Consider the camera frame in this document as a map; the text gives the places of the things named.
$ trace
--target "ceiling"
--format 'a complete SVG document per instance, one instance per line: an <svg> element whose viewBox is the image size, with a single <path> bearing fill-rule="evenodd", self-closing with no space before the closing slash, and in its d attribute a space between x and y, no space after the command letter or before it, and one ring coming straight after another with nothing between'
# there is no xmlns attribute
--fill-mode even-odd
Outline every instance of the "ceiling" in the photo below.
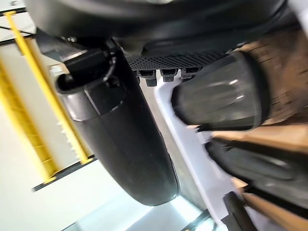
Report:
<svg viewBox="0 0 308 231"><path fill-rule="evenodd" d="M0 11L14 10L15 8L25 7L22 0L1 0ZM20 13L13 17L18 29L34 33L35 26L28 13ZM10 27L5 17L0 17L0 26ZM14 35L11 31L6 29L0 29L0 41L12 39Z"/></svg>

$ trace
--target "black cylindrical part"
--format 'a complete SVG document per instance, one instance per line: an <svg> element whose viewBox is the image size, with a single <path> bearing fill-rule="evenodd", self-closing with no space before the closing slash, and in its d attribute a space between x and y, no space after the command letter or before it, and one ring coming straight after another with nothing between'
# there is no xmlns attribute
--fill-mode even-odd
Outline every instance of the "black cylindrical part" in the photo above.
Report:
<svg viewBox="0 0 308 231"><path fill-rule="evenodd" d="M124 190L145 205L177 196L172 161L121 52L101 77L75 83L62 75L56 87L78 131Z"/></svg>

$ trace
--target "brown cardboard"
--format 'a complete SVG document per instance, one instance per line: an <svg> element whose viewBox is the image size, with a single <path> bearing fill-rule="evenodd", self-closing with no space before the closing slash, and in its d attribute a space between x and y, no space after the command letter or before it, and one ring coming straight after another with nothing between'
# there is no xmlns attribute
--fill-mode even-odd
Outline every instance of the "brown cardboard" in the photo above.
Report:
<svg viewBox="0 0 308 231"><path fill-rule="evenodd" d="M278 207L254 194L242 194L247 205L271 218L289 231L308 231L308 220Z"/></svg>

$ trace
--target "perforated grille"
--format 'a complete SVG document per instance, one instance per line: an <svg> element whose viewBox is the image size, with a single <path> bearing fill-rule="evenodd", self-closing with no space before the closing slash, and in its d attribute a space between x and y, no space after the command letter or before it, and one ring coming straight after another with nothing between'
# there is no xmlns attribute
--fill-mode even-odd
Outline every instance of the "perforated grille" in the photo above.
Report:
<svg viewBox="0 0 308 231"><path fill-rule="evenodd" d="M172 54L152 57L127 57L133 70L158 70L204 66L225 55L225 51L203 51L198 53Z"/></svg>

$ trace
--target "yellow bar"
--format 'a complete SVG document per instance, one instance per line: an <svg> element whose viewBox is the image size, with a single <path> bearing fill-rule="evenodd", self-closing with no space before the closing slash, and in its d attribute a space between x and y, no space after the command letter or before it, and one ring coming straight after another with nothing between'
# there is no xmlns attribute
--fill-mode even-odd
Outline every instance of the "yellow bar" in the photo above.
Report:
<svg viewBox="0 0 308 231"><path fill-rule="evenodd" d="M81 146L84 150L84 153L89 157L90 155L92 155L92 153L88 149L88 147L85 144L85 142L83 141L82 137L79 135L77 129L75 128L75 125L73 124L72 120L69 117L69 114L66 112L63 103L61 102L61 100L57 96L57 93L56 93L55 88L53 86L53 81L49 76L50 75L49 71L47 70L46 66L40 60L41 53L39 52L38 48L32 43L33 42L32 39L26 38L25 41L26 41L27 46L30 49L30 51L31 51L31 53L32 53L32 55L35 59L35 62L38 64L38 66L39 66L39 68L40 68L40 70L41 70L41 72L44 76L44 79L49 86L49 89L52 91L53 97L56 99L57 103L61 107L61 110L64 112L65 119L68 121L68 123L69 123L70 127L72 128L74 134L76 135L77 139L79 140L79 142L80 142L80 144L81 144Z"/></svg>
<svg viewBox="0 0 308 231"><path fill-rule="evenodd" d="M13 33L15 34L16 43L18 44L21 52L25 55L26 60L31 67L36 80L38 84L41 87L41 90L44 92L44 95L49 102L51 108L53 109L56 117L58 118L59 122L63 126L63 129L66 133L66 136L70 143L72 144L73 148L75 149L76 153L79 155L80 162L82 164L85 164L89 161L85 151L82 148L82 145L80 144L79 140L77 139L75 133L73 132L72 127L70 126L69 122L65 118L64 112L61 110L60 105L58 104L57 100L55 99L51 89L49 88L48 83L46 82L43 73L41 72L39 65L36 63L35 58L33 57L29 47L27 46L27 43L24 39L24 37L20 34L20 31L17 29L13 19L12 15L16 14L16 12L7 12L4 13L4 15L7 17L7 20L9 21L9 24L12 28Z"/></svg>
<svg viewBox="0 0 308 231"><path fill-rule="evenodd" d="M23 111L24 115L22 116L22 121L23 122L27 121L29 124L31 124L32 126L31 132L35 133L36 135L37 133L36 129L34 125L32 124L32 122L30 121L30 117L24 110L22 103L18 99L18 95L16 94L14 87L11 85L11 82L7 78L7 73L4 69L4 65L2 64L2 62L0 62L0 101L4 107L4 110L9 116L14 128L16 129L17 134L21 142L23 143L23 146L27 149L27 154L31 158L32 163L34 163L34 165L40 172L41 176L43 177L44 183L48 183L56 179L56 177L53 177L53 175L58 170L55 163L51 161L51 164L50 164L51 169L46 168L46 166L42 162L42 159L37 153L37 150L35 149L35 147L33 147L31 140L29 139L29 137L27 137L27 133L26 133L25 128L23 127L23 124L21 123L21 121L16 115L16 111L14 110L14 107L19 108ZM39 136L36 137L36 142L43 144ZM43 145L43 149L41 150L40 154L41 156L45 156L46 158L50 156L46 146L44 145Z"/></svg>

